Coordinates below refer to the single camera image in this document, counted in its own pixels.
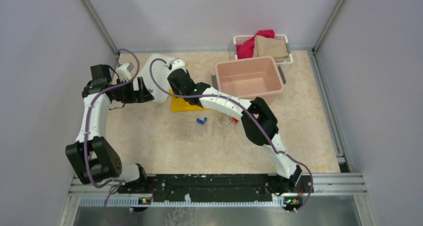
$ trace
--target black metal base plate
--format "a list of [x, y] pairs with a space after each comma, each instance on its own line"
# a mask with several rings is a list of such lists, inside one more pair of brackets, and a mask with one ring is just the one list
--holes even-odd
[[[184, 202], [190, 194], [191, 202], [271, 202], [271, 191], [278, 193], [308, 192], [310, 177], [301, 176], [297, 187], [280, 182], [281, 177], [269, 174], [160, 174], [148, 176], [154, 189], [155, 202]], [[120, 194], [151, 193], [151, 188], [133, 185], [119, 188]]]

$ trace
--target yellow cloth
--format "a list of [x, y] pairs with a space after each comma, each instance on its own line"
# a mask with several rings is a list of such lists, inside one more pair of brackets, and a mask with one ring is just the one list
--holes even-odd
[[276, 62], [283, 62], [289, 56], [285, 40], [257, 35], [254, 39], [253, 57], [271, 56]]
[[173, 96], [171, 96], [171, 98], [172, 98], [171, 112], [207, 110], [206, 108], [202, 108], [197, 105], [190, 105], [183, 98], [175, 98]]

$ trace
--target cable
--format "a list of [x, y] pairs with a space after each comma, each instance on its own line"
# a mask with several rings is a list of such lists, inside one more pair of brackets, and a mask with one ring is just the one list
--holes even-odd
[[119, 49], [119, 50], [117, 50], [117, 52], [116, 52], [116, 54], [119, 54], [121, 51], [125, 51], [125, 52], [127, 52], [127, 53], [129, 53], [129, 54], [131, 54], [134, 58], [135, 58], [135, 61], [137, 62], [137, 71], [135, 72], [135, 74], [134, 74], [134, 76], [130, 79], [130, 80], [128, 80], [128, 81], [125, 81], [125, 82], [122, 82], [122, 83], [119, 83], [119, 84], [116, 84], [116, 85], [113, 85], [113, 86], [110, 86], [110, 87], [108, 87], [108, 88], [106, 88], [106, 89], [104, 89], [104, 90], [102, 90], [102, 91], [100, 91], [94, 98], [93, 98], [93, 100], [91, 101], [91, 103], [90, 103], [90, 106], [88, 107], [88, 110], [87, 110], [87, 116], [86, 116], [86, 118], [85, 118], [85, 133], [84, 133], [84, 161], [85, 161], [85, 167], [86, 167], [86, 170], [87, 170], [87, 175], [88, 175], [88, 179], [89, 179], [89, 181], [90, 181], [90, 183], [92, 184], [92, 186], [94, 186], [95, 188], [102, 188], [102, 187], [104, 187], [104, 186], [106, 186], [108, 183], [110, 183], [110, 182], [119, 182], [119, 184], [118, 185], [115, 185], [115, 186], [112, 186], [111, 188], [110, 188], [110, 191], [109, 191], [109, 195], [107, 196], [107, 198], [106, 198], [106, 200], [105, 200], [105, 202], [104, 202], [104, 216], [105, 216], [105, 218], [106, 218], [106, 220], [110, 223], [110, 224], [112, 224], [112, 225], [117, 225], [117, 226], [120, 226], [120, 225], [124, 225], [124, 224], [127, 224], [129, 221], [131, 221], [133, 218], [134, 218], [134, 216], [132, 216], [132, 217], [130, 217], [127, 221], [125, 221], [125, 222], [123, 222], [123, 223], [121, 223], [121, 224], [117, 224], [117, 223], [115, 223], [115, 222], [113, 222], [113, 221], [111, 221], [110, 219], [109, 219], [109, 217], [107, 216], [107, 202], [109, 201], [109, 198], [110, 198], [110, 196], [112, 195], [112, 194], [114, 194], [114, 193], [116, 193], [117, 192], [117, 190], [118, 190], [118, 188], [120, 187], [120, 186], [122, 186], [124, 183], [125, 183], [125, 180], [120, 180], [120, 179], [109, 179], [109, 180], [107, 180], [105, 183], [103, 183], [102, 185], [98, 185], [95, 181], [94, 181], [94, 179], [93, 179], [93, 177], [92, 177], [92, 174], [91, 174], [91, 169], [90, 169], [90, 166], [89, 166], [89, 162], [88, 162], [88, 134], [89, 134], [89, 129], [90, 129], [90, 116], [91, 116], [91, 111], [92, 111], [92, 108], [94, 107], [94, 104], [95, 104], [95, 102], [97, 101], [97, 99], [102, 95], [102, 94], [104, 94], [105, 92], [107, 92], [107, 91], [109, 91], [109, 90], [113, 90], [113, 89], [116, 89], [116, 88], [119, 88], [119, 87], [122, 87], [122, 86], [124, 86], [124, 85], [127, 85], [127, 84], [129, 84], [129, 83], [131, 83], [132, 81], [134, 81], [134, 79], [137, 77], [137, 75], [138, 75], [138, 72], [140, 71], [140, 61], [138, 60], [138, 58], [136, 57], [136, 55], [133, 53], [133, 52], [131, 52], [130, 50], [127, 50], [127, 49]]
[[269, 192], [271, 194], [275, 194], [276, 196], [281, 196], [282, 195], [282, 193], [276, 192], [276, 190], [274, 190], [273, 187], [270, 186], [269, 182], [267, 183], [266, 187], [267, 187], [267, 190], [269, 190]]
[[122, 109], [123, 107], [125, 107], [126, 103], [123, 103], [123, 105], [121, 107], [115, 107], [115, 108], [111, 108], [109, 110], [116, 110], [116, 109]]
[[88, 134], [89, 134], [89, 129], [90, 129], [90, 116], [91, 116], [91, 111], [92, 111], [92, 108], [94, 107], [94, 103], [97, 101], [97, 99], [102, 95], [102, 94], [104, 94], [104, 93], [106, 93], [107, 91], [109, 91], [109, 90], [113, 90], [113, 89], [116, 89], [116, 88], [119, 88], [119, 87], [122, 87], [122, 86], [124, 86], [124, 85], [127, 85], [127, 84], [129, 84], [129, 83], [131, 83], [132, 81], [134, 81], [134, 79], [137, 77], [137, 75], [138, 75], [138, 72], [140, 71], [140, 61], [138, 60], [138, 58], [137, 58], [137, 56], [133, 53], [133, 52], [131, 52], [130, 50], [127, 50], [127, 49], [119, 49], [119, 50], [117, 50], [117, 53], [116, 54], [118, 54], [119, 52], [121, 52], [121, 51], [125, 51], [125, 52], [127, 52], [127, 53], [129, 53], [129, 54], [131, 54], [134, 58], [135, 58], [135, 60], [136, 60], [136, 62], [137, 62], [137, 71], [135, 72], [135, 74], [134, 74], [134, 76], [130, 79], [130, 80], [128, 80], [128, 81], [125, 81], [125, 82], [122, 82], [122, 83], [120, 83], [120, 84], [117, 84], [117, 85], [113, 85], [113, 86], [110, 86], [110, 87], [108, 87], [108, 88], [106, 88], [106, 89], [104, 89], [104, 90], [102, 90], [102, 91], [100, 91], [94, 98], [93, 98], [93, 100], [91, 101], [91, 103], [90, 103], [90, 107], [88, 107], [88, 110], [87, 110], [87, 117], [86, 117], [86, 119], [85, 119], [85, 134], [84, 134], [84, 160], [85, 160], [85, 167], [86, 167], [86, 170], [87, 170], [87, 175], [88, 175], [88, 179], [90, 180], [90, 183], [94, 186], [94, 187], [96, 187], [96, 188], [102, 188], [102, 187], [104, 187], [104, 186], [106, 186], [108, 183], [110, 183], [110, 182], [113, 182], [113, 181], [118, 181], [118, 180], [115, 180], [115, 179], [109, 179], [109, 180], [107, 180], [105, 183], [103, 183], [102, 185], [98, 185], [95, 181], [94, 181], [94, 179], [93, 179], [93, 177], [92, 177], [92, 174], [91, 174], [91, 169], [90, 169], [90, 166], [89, 166], [89, 162], [88, 162]]
[[120, 80], [119, 74], [116, 72], [116, 70], [113, 69], [111, 66], [109, 66], [109, 68], [118, 76], [118, 80]]
[[104, 201], [104, 217], [106, 218], [107, 222], [109, 222], [110, 224], [115, 225], [115, 226], [125, 225], [135, 218], [135, 213], [133, 211], [131, 211], [132, 215], [127, 220], [125, 220], [122, 223], [115, 223], [115, 222], [111, 221], [109, 216], [107, 215], [107, 203], [109, 202], [109, 198], [110, 198], [110, 196], [114, 195], [118, 191], [118, 188], [122, 185], [123, 185], [123, 182], [119, 183], [118, 185], [114, 185], [114, 186], [110, 187], [109, 194], [107, 195], [106, 200]]
[[166, 61], [163, 60], [163, 59], [157, 58], [157, 59], [152, 60], [151, 63], [150, 63], [150, 77], [151, 77], [153, 83], [157, 86], [157, 88], [159, 88], [161, 91], [163, 91], [163, 93], [168, 94], [168, 95], [173, 96], [173, 97], [180, 97], [180, 98], [219, 97], [219, 98], [222, 98], [222, 99], [229, 100], [230, 102], [232, 102], [233, 104], [235, 104], [239, 108], [241, 108], [243, 110], [243, 112], [245, 112], [251, 118], [251, 120], [258, 127], [258, 129], [263, 134], [263, 136], [266, 138], [266, 140], [269, 142], [269, 145], [272, 147], [273, 151], [276, 154], [284, 154], [284, 155], [286, 155], [286, 157], [288, 157], [292, 162], [294, 162], [294, 163], [296, 163], [298, 165], [303, 166], [308, 171], [308, 173], [310, 174], [310, 182], [311, 182], [310, 191], [309, 191], [307, 197], [305, 198], [304, 203], [298, 209], [294, 209], [293, 211], [290, 211], [290, 212], [297, 213], [301, 209], [303, 209], [304, 205], [306, 205], [306, 203], [308, 202], [311, 193], [313, 192], [313, 175], [311, 173], [311, 170], [304, 163], [302, 163], [302, 162], [294, 159], [292, 156], [290, 156], [289, 154], [287, 154], [285, 151], [282, 151], [282, 150], [278, 151], [276, 149], [276, 147], [274, 146], [274, 144], [272, 143], [272, 140], [269, 138], [269, 136], [264, 131], [263, 127], [259, 124], [259, 122], [257, 122], [257, 119], [245, 107], [243, 107], [243, 105], [239, 104], [238, 102], [236, 102], [235, 100], [231, 99], [230, 97], [226, 97], [226, 96], [222, 96], [222, 95], [219, 95], [219, 96], [217, 96], [217, 95], [176, 95], [176, 94], [170, 93], [170, 92], [166, 91], [165, 89], [163, 89], [157, 83], [157, 81], [154, 79], [154, 76], [153, 76], [153, 71], [152, 71], [153, 70], [153, 64], [156, 61], [161, 61], [164, 64], [166, 64]]
[[153, 185], [148, 185], [148, 187], [153, 189], [153, 191], [151, 192], [151, 200], [150, 200], [150, 204], [151, 204], [153, 202], [153, 198], [154, 198], [154, 187], [153, 187]]
[[300, 187], [298, 187], [298, 197], [301, 198], [303, 196], [303, 187], [300, 185]]

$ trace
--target pink plastic basin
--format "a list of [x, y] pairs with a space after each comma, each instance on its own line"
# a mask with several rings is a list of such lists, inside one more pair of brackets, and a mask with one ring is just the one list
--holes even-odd
[[223, 93], [244, 99], [258, 96], [268, 104], [284, 89], [276, 63], [270, 56], [219, 63], [216, 79]]

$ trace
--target beige towel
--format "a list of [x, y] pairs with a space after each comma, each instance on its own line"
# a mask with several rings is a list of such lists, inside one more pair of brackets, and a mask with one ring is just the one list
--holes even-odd
[[253, 57], [271, 56], [276, 62], [283, 62], [289, 56], [285, 39], [277, 40], [257, 35], [254, 39]]

